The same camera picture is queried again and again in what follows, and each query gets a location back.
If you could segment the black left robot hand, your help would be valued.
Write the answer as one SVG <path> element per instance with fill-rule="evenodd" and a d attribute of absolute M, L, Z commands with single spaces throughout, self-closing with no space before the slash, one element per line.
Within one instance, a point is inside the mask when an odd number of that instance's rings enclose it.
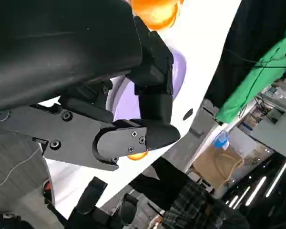
<path fill-rule="evenodd" d="M 180 139 L 174 58 L 123 0 L 0 0 L 0 129 L 114 171 Z"/>

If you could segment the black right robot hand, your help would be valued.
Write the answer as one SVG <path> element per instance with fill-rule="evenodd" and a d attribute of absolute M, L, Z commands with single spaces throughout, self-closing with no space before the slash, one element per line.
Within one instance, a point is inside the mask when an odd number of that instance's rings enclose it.
<path fill-rule="evenodd" d="M 108 214 L 96 207 L 107 183 L 94 177 L 82 193 L 68 218 L 66 229 L 122 229 L 135 218 L 138 199 L 125 194 L 115 211 Z"/>

